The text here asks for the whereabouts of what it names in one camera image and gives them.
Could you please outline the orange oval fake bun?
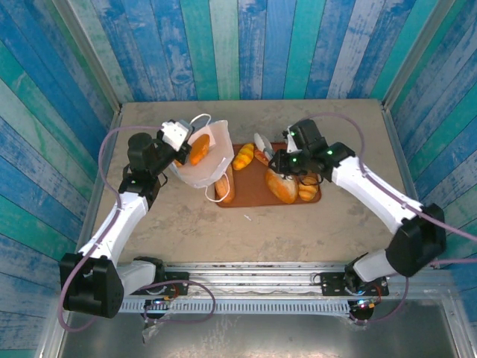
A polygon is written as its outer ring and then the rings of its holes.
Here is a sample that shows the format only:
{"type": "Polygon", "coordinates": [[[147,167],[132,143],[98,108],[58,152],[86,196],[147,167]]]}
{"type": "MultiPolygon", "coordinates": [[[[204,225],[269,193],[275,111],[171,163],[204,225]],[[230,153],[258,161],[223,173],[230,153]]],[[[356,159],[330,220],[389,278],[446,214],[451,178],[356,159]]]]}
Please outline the orange oval fake bun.
{"type": "Polygon", "coordinates": [[[210,144],[209,134],[200,135],[193,143],[189,154],[189,162],[196,166],[208,154],[210,144]]]}

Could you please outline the large oval fake loaf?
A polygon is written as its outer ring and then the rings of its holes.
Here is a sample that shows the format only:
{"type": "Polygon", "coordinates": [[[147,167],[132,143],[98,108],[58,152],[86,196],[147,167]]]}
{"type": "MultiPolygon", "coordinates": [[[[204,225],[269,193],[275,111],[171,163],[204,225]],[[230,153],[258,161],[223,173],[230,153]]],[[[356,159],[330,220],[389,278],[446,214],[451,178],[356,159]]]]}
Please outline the large oval fake loaf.
{"type": "Polygon", "coordinates": [[[295,179],[287,179],[272,169],[265,173],[265,183],[269,190],[279,200],[286,204],[293,204],[298,197],[298,185],[295,179]]]}

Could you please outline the metal kitchen tongs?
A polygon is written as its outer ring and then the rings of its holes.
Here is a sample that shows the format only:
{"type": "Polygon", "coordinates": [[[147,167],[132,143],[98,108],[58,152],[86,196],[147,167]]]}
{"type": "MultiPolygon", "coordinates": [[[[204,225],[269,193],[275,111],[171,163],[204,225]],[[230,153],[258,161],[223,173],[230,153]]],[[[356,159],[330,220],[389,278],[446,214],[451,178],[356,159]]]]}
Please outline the metal kitchen tongs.
{"type": "Polygon", "coordinates": [[[254,134],[254,142],[256,147],[265,155],[268,160],[272,160],[275,154],[275,151],[270,143],[270,141],[263,136],[262,134],[254,134]]]}

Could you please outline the white patterned paper bag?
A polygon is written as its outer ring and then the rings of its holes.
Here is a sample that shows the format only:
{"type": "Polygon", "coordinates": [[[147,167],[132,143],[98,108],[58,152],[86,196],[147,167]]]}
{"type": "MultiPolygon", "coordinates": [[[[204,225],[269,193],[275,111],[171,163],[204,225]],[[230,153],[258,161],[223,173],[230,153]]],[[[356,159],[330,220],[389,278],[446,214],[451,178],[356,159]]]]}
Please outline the white patterned paper bag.
{"type": "MultiPolygon", "coordinates": [[[[184,183],[195,189],[207,189],[211,185],[215,186],[215,182],[222,177],[234,158],[228,121],[213,120],[208,113],[202,113],[194,117],[190,124],[194,128],[194,132],[189,138],[188,144],[192,145],[202,134],[209,134],[209,152],[196,166],[190,164],[188,156],[184,165],[180,165],[175,160],[169,168],[184,183]]],[[[214,198],[208,198],[208,200],[219,202],[214,198]]]]}

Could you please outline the yellow striped fake croissant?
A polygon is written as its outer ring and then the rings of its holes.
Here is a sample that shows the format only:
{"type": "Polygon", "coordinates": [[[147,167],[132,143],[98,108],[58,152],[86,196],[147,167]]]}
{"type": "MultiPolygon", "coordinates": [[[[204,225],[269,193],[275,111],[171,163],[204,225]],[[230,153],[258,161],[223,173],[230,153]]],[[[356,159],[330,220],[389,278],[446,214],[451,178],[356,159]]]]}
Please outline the yellow striped fake croissant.
{"type": "Polygon", "coordinates": [[[244,144],[240,150],[238,151],[237,155],[233,160],[233,169],[236,171],[241,171],[242,169],[246,168],[254,158],[254,144],[247,143],[244,144]]]}

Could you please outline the small striped fake roll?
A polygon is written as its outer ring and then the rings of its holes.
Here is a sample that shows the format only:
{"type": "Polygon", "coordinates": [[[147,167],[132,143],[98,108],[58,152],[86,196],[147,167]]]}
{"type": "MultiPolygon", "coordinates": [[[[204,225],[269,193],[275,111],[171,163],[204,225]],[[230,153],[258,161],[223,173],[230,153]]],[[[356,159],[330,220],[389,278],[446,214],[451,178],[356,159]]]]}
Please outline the small striped fake roll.
{"type": "Polygon", "coordinates": [[[319,180],[314,175],[298,179],[298,195],[303,201],[312,201],[320,191],[319,180]]]}

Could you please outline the long fake baguette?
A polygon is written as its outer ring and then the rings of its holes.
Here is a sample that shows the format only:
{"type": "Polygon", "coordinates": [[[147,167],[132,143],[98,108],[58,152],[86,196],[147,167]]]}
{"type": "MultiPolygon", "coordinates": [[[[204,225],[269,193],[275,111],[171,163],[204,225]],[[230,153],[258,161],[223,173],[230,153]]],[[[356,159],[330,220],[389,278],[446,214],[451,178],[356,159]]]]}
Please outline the long fake baguette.
{"type": "Polygon", "coordinates": [[[233,167],[228,165],[222,177],[215,182],[215,194],[219,203],[231,203],[236,196],[233,167]]]}

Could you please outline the brown rectangular tray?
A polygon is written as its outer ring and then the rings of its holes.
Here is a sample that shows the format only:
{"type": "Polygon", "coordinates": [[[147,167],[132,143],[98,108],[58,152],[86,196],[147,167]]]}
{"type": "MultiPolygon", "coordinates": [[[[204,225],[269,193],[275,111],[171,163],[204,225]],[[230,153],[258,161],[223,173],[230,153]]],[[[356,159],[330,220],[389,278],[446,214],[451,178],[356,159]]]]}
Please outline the brown rectangular tray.
{"type": "Polygon", "coordinates": [[[245,168],[233,172],[235,198],[230,203],[218,202],[223,208],[286,205],[269,190],[265,182],[267,168],[256,158],[245,168]]]}

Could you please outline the clear plastic wrap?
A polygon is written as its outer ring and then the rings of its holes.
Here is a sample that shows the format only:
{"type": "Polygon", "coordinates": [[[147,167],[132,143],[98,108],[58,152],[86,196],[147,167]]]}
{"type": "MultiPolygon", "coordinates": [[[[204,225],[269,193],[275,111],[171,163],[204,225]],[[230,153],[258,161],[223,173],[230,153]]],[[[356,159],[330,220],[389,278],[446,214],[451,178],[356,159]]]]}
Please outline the clear plastic wrap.
{"type": "Polygon", "coordinates": [[[148,344],[153,338],[157,337],[163,329],[164,323],[159,322],[158,319],[145,319],[142,330],[142,343],[148,344]]]}

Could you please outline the grey metal shelf panel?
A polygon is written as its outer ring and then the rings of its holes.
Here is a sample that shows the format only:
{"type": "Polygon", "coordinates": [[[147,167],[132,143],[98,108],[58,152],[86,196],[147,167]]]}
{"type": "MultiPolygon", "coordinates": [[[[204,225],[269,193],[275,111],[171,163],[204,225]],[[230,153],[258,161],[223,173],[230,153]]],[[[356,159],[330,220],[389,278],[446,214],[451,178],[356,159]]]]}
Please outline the grey metal shelf panel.
{"type": "Polygon", "coordinates": [[[217,315],[164,325],[147,342],[138,315],[54,332],[35,358],[477,358],[477,341],[439,306],[411,302],[386,321],[358,326],[321,315],[217,315]]]}

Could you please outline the aluminium table side rail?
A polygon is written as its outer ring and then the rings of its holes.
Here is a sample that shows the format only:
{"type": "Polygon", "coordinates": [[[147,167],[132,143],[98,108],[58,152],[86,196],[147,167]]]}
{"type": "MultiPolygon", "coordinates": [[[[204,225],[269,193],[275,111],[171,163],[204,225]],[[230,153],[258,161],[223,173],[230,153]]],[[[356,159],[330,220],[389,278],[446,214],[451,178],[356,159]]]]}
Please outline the aluminium table side rail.
{"type": "MultiPolygon", "coordinates": [[[[397,130],[395,128],[394,121],[391,116],[391,111],[383,104],[380,105],[380,109],[385,128],[388,133],[388,138],[394,153],[397,168],[399,169],[399,178],[401,181],[402,188],[399,189],[397,184],[392,184],[390,179],[384,179],[384,181],[386,181],[389,186],[393,187],[392,192],[395,196],[399,196],[408,204],[413,204],[414,202],[419,204],[417,191],[411,178],[411,173],[408,168],[408,164],[399,141],[397,130]]],[[[403,207],[402,204],[395,198],[389,196],[387,192],[383,193],[382,195],[386,197],[386,201],[391,205],[391,212],[396,219],[412,219],[416,216],[415,213],[410,211],[408,208],[403,207]]]]}
{"type": "MultiPolygon", "coordinates": [[[[113,157],[114,148],[116,145],[116,139],[118,134],[113,134],[110,139],[108,139],[107,144],[104,149],[103,162],[100,165],[100,168],[104,170],[105,174],[108,173],[110,163],[113,157]]],[[[100,207],[102,194],[104,191],[104,182],[101,179],[100,172],[97,173],[95,184],[92,190],[92,196],[89,200],[89,205],[86,211],[86,216],[83,221],[83,226],[78,238],[78,242],[74,249],[76,254],[91,238],[93,235],[93,229],[95,225],[95,220],[98,215],[98,209],[100,207]]]]}

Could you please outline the aluminium mounting rail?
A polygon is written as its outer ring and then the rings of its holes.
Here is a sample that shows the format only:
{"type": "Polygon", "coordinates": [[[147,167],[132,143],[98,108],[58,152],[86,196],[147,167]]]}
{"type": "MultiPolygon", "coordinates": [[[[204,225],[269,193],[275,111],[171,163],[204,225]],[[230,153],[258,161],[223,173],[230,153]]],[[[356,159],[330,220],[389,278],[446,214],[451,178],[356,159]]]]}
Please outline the aluminium mounting rail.
{"type": "MultiPolygon", "coordinates": [[[[323,296],[319,274],[345,272],[344,265],[334,263],[163,263],[158,277],[166,272],[187,272],[191,281],[207,287],[219,298],[252,297],[311,299],[344,298],[356,300],[371,296],[323,296]]],[[[384,275],[389,295],[383,299],[400,299],[407,292],[410,299],[434,299],[454,296],[457,289],[445,270],[425,268],[407,279],[398,274],[384,275]]]]}

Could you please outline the grey metal corner post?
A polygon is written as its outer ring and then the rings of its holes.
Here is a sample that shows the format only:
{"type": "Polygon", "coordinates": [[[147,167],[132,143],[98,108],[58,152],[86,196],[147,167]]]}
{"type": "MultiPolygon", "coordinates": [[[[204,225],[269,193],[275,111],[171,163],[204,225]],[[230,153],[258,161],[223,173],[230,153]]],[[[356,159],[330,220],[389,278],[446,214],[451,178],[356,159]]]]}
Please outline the grey metal corner post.
{"type": "Polygon", "coordinates": [[[454,3],[455,0],[437,0],[382,99],[384,111],[390,111],[397,101],[407,80],[454,3]]]}
{"type": "Polygon", "coordinates": [[[89,65],[109,105],[114,112],[119,113],[121,111],[121,104],[92,45],[92,41],[89,39],[85,29],[80,23],[80,19],[76,14],[72,3],[70,0],[52,0],[52,2],[89,65]]]}

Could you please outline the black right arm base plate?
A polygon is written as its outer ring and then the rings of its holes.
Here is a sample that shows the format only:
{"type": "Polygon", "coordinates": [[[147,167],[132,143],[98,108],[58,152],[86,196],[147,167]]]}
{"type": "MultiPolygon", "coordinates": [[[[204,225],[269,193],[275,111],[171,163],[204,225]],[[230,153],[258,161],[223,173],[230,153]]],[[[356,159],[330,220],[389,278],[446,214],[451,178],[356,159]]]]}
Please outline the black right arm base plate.
{"type": "Polygon", "coordinates": [[[357,275],[345,272],[324,272],[319,274],[323,296],[388,296],[388,282],[385,277],[364,282],[357,275]]]}

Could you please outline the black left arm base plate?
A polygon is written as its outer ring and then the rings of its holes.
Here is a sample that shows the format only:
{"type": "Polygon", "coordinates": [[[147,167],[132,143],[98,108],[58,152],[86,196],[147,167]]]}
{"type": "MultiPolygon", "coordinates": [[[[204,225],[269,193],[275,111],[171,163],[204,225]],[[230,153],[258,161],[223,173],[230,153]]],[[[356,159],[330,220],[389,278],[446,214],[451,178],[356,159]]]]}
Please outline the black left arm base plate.
{"type": "Polygon", "coordinates": [[[187,283],[174,283],[167,286],[158,286],[150,289],[141,289],[143,286],[151,285],[152,283],[159,283],[169,280],[188,280],[189,274],[187,272],[166,272],[159,278],[154,278],[151,282],[144,277],[138,275],[129,275],[123,277],[121,282],[124,287],[125,295],[158,295],[158,296],[173,296],[186,295],[189,289],[187,283]]]}

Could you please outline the black round mount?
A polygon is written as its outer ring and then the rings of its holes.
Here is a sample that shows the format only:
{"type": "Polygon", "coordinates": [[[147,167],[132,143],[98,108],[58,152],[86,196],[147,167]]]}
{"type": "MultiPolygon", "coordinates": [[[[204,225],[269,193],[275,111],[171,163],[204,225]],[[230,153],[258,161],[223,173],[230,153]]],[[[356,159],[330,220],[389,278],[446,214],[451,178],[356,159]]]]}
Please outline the black round mount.
{"type": "Polygon", "coordinates": [[[366,324],[373,316],[373,308],[350,310],[350,319],[356,324],[366,324]]]}

